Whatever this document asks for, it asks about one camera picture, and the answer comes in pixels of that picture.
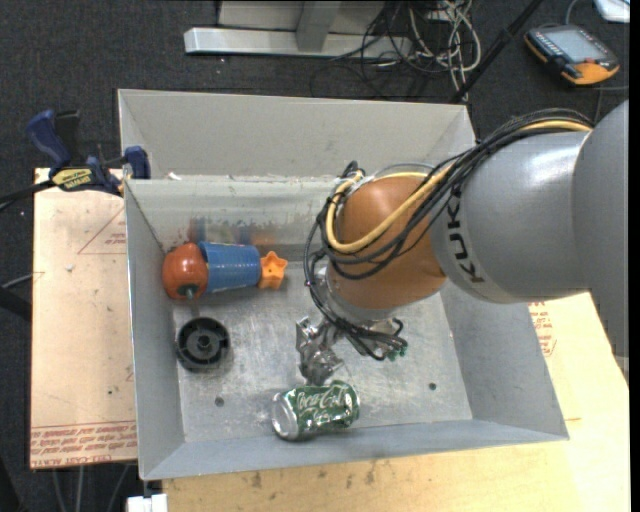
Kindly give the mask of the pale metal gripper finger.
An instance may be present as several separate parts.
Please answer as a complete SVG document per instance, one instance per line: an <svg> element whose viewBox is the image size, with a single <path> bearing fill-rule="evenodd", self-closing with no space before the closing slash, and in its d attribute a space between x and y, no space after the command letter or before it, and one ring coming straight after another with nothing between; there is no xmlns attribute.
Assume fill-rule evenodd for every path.
<svg viewBox="0 0 640 512"><path fill-rule="evenodd" d="M316 352L316 330L309 317L296 322L296 350L299 353L299 368L306 371Z"/></svg>
<svg viewBox="0 0 640 512"><path fill-rule="evenodd" d="M332 350L324 349L304 356L304 377L310 385L321 386L343 366L343 360Z"/></svg>

